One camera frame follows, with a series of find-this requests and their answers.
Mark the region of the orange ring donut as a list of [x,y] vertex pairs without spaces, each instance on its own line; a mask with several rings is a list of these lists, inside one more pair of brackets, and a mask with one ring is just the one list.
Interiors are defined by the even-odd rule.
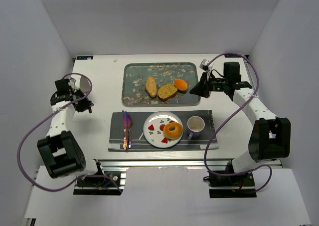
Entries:
[[177,122],[168,123],[163,129],[164,136],[169,139],[177,139],[183,133],[183,126]]

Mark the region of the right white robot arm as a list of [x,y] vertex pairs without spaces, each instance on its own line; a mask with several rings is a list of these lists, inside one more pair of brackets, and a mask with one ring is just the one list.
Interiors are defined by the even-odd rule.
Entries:
[[208,98],[211,92],[224,92],[240,107],[253,126],[248,150],[229,162],[226,175],[247,173],[264,163],[288,157],[291,122],[272,113],[257,97],[251,84],[242,81],[239,63],[224,63],[220,77],[212,74],[213,69],[206,60],[203,60],[200,68],[204,73],[190,93]]

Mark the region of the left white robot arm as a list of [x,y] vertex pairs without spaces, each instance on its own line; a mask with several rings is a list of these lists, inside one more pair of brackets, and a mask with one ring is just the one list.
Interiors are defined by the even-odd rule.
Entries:
[[50,98],[53,113],[45,138],[38,140],[37,147],[52,178],[68,175],[103,175],[102,166],[96,159],[86,159],[83,151],[68,127],[75,112],[92,112],[93,102],[84,92],[73,86],[70,79],[55,81],[56,92]]

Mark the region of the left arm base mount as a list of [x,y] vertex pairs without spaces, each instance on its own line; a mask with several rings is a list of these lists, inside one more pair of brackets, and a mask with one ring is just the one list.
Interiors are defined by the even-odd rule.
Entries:
[[95,175],[105,175],[107,178],[84,178],[77,180],[73,189],[74,195],[86,196],[120,196],[126,180],[128,168],[116,166],[113,162],[101,161],[98,173]]

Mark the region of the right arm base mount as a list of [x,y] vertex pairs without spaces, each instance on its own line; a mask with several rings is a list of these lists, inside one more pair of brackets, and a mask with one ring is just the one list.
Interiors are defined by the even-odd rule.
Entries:
[[217,161],[206,161],[208,175],[203,178],[209,185],[211,199],[255,198],[257,196],[252,173],[234,175],[231,161],[217,164]]

